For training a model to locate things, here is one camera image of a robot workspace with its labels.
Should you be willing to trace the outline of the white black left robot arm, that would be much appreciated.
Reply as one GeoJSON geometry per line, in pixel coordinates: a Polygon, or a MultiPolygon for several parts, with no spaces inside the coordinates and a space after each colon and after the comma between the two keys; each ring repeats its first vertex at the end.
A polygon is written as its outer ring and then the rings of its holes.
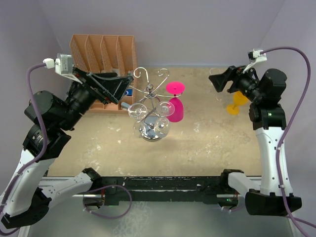
{"type": "Polygon", "coordinates": [[[84,72],[73,68],[66,99],[49,91],[33,93],[25,115],[33,122],[24,142],[19,164],[0,204],[1,222],[7,229],[30,226],[63,200],[101,190],[101,176],[92,168],[61,184],[40,188],[39,183],[71,139],[77,122],[95,101],[118,104],[133,82],[132,76],[84,72]]]}

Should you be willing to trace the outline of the orange plastic wine glass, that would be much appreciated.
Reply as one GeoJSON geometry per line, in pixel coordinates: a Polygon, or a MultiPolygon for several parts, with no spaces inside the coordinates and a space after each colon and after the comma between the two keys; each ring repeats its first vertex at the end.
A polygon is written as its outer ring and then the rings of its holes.
{"type": "Polygon", "coordinates": [[[229,104],[226,107],[226,110],[230,115],[236,116],[240,112],[239,107],[247,104],[247,102],[247,97],[245,97],[240,91],[237,91],[233,95],[233,103],[229,104]]]}

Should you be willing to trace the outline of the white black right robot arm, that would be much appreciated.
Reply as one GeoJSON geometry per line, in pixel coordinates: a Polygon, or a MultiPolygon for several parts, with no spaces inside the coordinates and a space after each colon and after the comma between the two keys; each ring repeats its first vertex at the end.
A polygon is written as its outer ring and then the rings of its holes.
{"type": "Polygon", "coordinates": [[[289,128],[279,101],[286,89],[287,76],[278,69],[268,69],[258,78],[254,68],[228,67],[223,73],[210,75],[217,92],[233,93],[235,104],[242,105],[243,97],[250,101],[249,118],[253,124],[262,164],[261,184],[251,181],[241,170],[224,169],[220,189],[225,193],[237,191],[245,198],[250,215],[287,216],[302,206],[300,197],[293,194],[285,158],[285,130],[289,128]]]}

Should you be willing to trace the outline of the pink plastic wine glass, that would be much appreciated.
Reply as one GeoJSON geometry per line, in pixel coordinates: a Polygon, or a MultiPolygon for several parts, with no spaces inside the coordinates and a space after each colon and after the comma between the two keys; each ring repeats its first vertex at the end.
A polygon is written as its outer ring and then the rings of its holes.
{"type": "Polygon", "coordinates": [[[184,106],[181,100],[176,96],[182,95],[185,91],[185,85],[179,81],[173,81],[166,85],[166,91],[173,95],[169,102],[175,107],[174,113],[167,118],[173,123],[180,122],[184,117],[184,106]]]}

